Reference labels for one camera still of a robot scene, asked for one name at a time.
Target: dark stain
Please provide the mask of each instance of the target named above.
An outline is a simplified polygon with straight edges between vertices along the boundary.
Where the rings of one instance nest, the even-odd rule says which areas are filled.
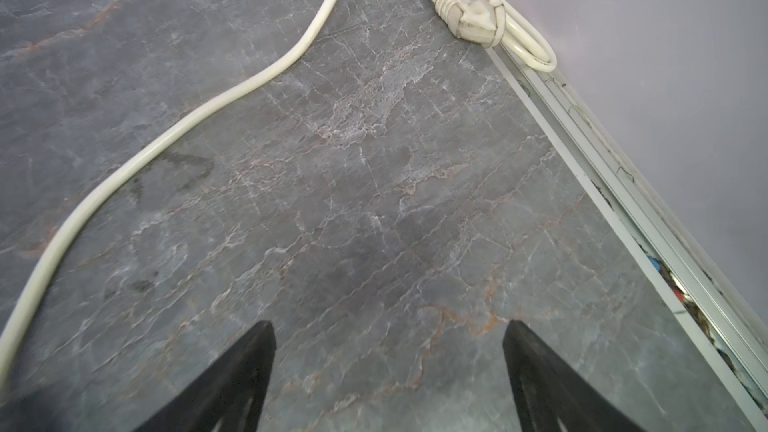
[[[413,158],[411,148],[408,146],[400,146],[395,149],[392,154],[392,163],[398,167],[405,167],[411,163],[411,158]]]
[[[166,162],[170,162],[175,166],[192,166],[202,168],[200,173],[190,178],[184,185],[179,187],[180,191],[189,190],[190,188],[194,187],[198,182],[208,177],[214,170],[214,160],[207,157],[190,156],[176,152],[166,152],[160,156],[160,160],[165,160]]]
[[[139,177],[133,177],[130,180],[130,193],[136,197],[136,202],[140,202],[141,195],[144,192],[144,187],[141,185]]]
[[[154,282],[149,280],[138,280],[136,282],[131,283],[129,287],[135,290],[136,292],[145,293],[146,291],[154,287]]]

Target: black plastic part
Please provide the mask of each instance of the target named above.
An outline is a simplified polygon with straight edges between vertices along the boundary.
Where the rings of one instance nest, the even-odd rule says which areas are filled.
[[[642,432],[523,322],[509,322],[503,347],[523,432]]]
[[[256,323],[135,432],[254,432],[276,349],[272,323]]]

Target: white wall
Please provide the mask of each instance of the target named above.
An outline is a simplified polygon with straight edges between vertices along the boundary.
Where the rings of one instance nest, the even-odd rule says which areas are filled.
[[[768,0],[509,0],[768,324]]]

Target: white plug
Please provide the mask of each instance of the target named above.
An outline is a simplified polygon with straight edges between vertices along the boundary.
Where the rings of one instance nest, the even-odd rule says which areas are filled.
[[[486,49],[502,42],[507,17],[502,0],[436,0],[435,10],[459,39]]]

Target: white power cord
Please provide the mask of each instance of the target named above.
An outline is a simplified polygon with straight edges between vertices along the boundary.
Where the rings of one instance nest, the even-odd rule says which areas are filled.
[[[216,111],[253,92],[293,65],[320,33],[337,0],[324,0],[299,42],[272,65],[222,92],[179,120],[98,185],[72,211],[45,248],[0,336],[0,387],[4,386],[11,364],[30,323],[56,272],[62,256],[80,229],[120,186],[163,150]],[[504,0],[431,0],[456,37],[486,47],[499,43],[520,56],[531,68],[549,72],[555,68],[554,52],[538,31]]]

